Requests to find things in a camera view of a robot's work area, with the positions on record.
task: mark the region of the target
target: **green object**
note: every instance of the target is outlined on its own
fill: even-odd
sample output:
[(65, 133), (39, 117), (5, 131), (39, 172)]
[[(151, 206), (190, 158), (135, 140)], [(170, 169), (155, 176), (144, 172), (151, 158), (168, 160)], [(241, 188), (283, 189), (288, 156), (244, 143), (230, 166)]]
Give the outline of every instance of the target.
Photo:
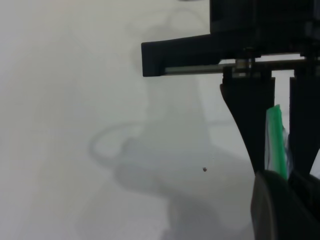
[(287, 158), (283, 136), (284, 127), (279, 105), (266, 111), (265, 129), (265, 168), (277, 172), (287, 180)]

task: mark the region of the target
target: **white surface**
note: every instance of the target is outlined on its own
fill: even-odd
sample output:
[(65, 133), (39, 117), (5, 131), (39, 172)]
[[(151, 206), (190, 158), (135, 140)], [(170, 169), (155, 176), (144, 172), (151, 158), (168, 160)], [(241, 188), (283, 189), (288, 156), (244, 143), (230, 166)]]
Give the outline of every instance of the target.
[(140, 43), (207, 34), (208, 4), (0, 3), (0, 239), (253, 239), (221, 76), (141, 73)]

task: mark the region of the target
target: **green plastic piece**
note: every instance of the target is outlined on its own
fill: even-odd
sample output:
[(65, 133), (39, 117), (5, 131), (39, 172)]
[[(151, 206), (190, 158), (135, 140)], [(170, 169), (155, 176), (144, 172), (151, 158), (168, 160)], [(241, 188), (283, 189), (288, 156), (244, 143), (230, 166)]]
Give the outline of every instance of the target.
[(286, 150), (283, 136), (282, 113), (280, 106), (274, 106), (266, 111), (266, 168), (277, 172), (288, 179)]

